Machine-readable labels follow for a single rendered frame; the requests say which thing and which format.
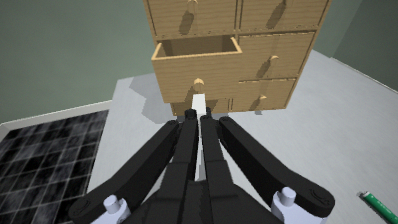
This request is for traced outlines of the green aa battery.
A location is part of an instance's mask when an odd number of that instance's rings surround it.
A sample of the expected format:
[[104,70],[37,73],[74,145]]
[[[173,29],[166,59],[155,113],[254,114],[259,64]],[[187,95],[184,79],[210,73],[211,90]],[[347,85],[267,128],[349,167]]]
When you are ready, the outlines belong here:
[[385,205],[376,199],[370,192],[362,193],[361,197],[368,202],[380,215],[390,224],[398,224],[398,217],[393,214]]

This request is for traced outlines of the tan chest of drawers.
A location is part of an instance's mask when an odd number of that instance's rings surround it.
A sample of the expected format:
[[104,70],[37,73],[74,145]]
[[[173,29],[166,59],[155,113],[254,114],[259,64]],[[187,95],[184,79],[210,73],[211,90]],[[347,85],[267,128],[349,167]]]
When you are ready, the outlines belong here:
[[311,50],[314,46],[314,43],[317,39],[317,36],[319,34],[319,31],[322,27],[322,24],[324,22],[324,19],[327,15],[327,12],[329,10],[329,7],[331,5],[332,0],[327,0],[325,8],[323,10],[323,13],[321,15],[321,18],[319,20],[319,23],[317,26],[307,26],[307,27],[288,27],[288,28],[270,28],[270,29],[254,29],[254,30],[240,30],[239,29],[239,23],[240,23],[240,13],[241,13],[241,2],[242,0],[236,0],[236,10],[235,10],[235,24],[234,24],[234,31],[225,31],[225,32],[211,32],[211,33],[199,33],[199,34],[187,34],[187,35],[175,35],[175,36],[164,36],[164,37],[157,37],[154,23],[153,23],[153,18],[149,6],[148,0],[143,0],[144,8],[146,11],[150,31],[152,34],[155,50],[160,42],[160,40],[169,40],[169,39],[180,39],[180,38],[192,38],[192,37],[204,37],[204,36],[217,36],[217,35],[233,35],[235,41],[238,44],[238,34],[246,34],[246,33],[261,33],[261,32],[278,32],[278,31],[297,31],[297,30],[310,30],[314,32],[313,38],[311,40],[311,43],[309,45],[309,48],[306,52],[306,55],[304,57],[304,60],[302,62],[302,65],[299,69],[299,72],[297,75],[285,75],[285,76],[268,76],[268,77],[253,77],[253,78],[239,78],[239,81],[241,80],[256,80],[256,79],[272,79],[272,78],[288,78],[288,77],[294,77],[295,82],[292,86],[292,89],[289,93],[289,96],[286,100],[286,103],[283,108],[269,108],[269,109],[253,109],[253,110],[238,110],[238,111],[232,111],[231,110],[231,104],[232,104],[232,99],[229,99],[228,101],[228,111],[222,111],[222,112],[211,112],[211,114],[215,113],[230,113],[230,112],[246,112],[246,111],[261,111],[261,110],[277,110],[277,109],[286,109],[291,96],[295,90],[295,87],[298,83],[298,80],[302,74],[302,71],[305,67],[305,64],[308,60],[308,57],[311,53]]

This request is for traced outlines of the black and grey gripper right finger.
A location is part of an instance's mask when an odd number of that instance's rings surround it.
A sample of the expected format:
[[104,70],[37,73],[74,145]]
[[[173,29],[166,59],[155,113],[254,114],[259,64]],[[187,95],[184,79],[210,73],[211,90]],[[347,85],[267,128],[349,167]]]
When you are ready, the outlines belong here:
[[205,94],[199,94],[199,125],[213,224],[247,224],[220,143],[284,224],[326,223],[334,196],[286,167],[232,118],[213,119]]

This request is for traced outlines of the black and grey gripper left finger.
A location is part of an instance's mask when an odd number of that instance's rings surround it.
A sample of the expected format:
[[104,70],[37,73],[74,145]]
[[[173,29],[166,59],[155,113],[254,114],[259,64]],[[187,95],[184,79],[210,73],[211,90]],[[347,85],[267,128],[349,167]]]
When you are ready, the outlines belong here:
[[73,223],[122,223],[166,168],[145,224],[181,224],[187,181],[195,181],[199,94],[193,95],[192,108],[184,114],[184,122],[166,122],[110,179],[74,202],[68,211]]

